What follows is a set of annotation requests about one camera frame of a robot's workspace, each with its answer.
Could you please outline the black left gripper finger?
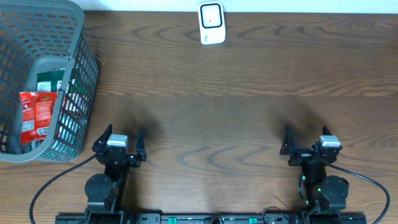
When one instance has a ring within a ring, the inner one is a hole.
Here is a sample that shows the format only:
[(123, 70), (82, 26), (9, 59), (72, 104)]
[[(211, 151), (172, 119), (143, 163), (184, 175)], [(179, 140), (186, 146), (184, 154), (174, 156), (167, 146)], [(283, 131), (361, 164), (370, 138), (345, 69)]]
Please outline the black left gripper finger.
[(144, 144), (144, 131), (142, 129), (139, 130), (139, 134), (137, 137), (136, 152), (137, 152), (137, 155), (140, 155), (140, 156), (146, 155), (146, 149), (145, 149), (145, 144)]
[(112, 130), (113, 126), (109, 124), (104, 133), (96, 140), (96, 146), (107, 145), (107, 141), (112, 134)]

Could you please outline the red snack bag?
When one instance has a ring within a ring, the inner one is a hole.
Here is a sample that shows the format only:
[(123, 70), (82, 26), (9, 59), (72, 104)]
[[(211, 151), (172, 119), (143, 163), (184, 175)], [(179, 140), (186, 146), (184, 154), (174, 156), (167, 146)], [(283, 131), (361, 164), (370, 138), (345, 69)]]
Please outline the red snack bag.
[(21, 144), (46, 138), (57, 92), (20, 92), (22, 103)]

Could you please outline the green 3M gloves package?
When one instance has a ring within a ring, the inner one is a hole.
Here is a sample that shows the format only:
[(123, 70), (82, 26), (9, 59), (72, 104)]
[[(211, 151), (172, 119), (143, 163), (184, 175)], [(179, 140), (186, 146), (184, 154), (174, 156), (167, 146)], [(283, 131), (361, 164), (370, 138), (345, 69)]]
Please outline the green 3M gloves package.
[[(48, 72), (40, 72), (37, 74), (37, 91), (41, 92), (56, 92), (61, 88), (63, 75), (65, 73), (65, 68), (53, 69)], [(78, 81), (73, 78), (72, 84), (73, 89), (67, 87), (68, 95), (75, 103), (83, 103), (83, 100), (78, 96), (77, 91), (80, 90), (81, 86)]]

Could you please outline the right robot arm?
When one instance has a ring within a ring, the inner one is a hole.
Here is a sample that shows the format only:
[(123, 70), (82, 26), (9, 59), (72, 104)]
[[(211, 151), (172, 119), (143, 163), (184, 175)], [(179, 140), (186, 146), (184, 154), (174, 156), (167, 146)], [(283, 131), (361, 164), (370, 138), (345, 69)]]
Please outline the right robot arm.
[(289, 156), (289, 166), (301, 167), (298, 191), (307, 203), (305, 209), (290, 216), (290, 223), (343, 223), (341, 211), (346, 208), (349, 183), (326, 174), (326, 166), (336, 161), (341, 150), (340, 141), (326, 126), (310, 148), (296, 146), (292, 128), (286, 127), (280, 155)]

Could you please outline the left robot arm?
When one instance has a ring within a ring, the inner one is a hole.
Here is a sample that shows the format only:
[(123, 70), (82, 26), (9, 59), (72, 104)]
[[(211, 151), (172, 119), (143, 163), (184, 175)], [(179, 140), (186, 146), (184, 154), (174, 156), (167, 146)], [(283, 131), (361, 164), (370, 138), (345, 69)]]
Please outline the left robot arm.
[(121, 208), (121, 200), (130, 168), (140, 167), (147, 159), (144, 132), (140, 130), (137, 136), (136, 153), (128, 154), (128, 137), (113, 134), (112, 130), (109, 125), (92, 147), (96, 160), (104, 165), (104, 172), (91, 176), (85, 184), (86, 224), (136, 222), (134, 214)]

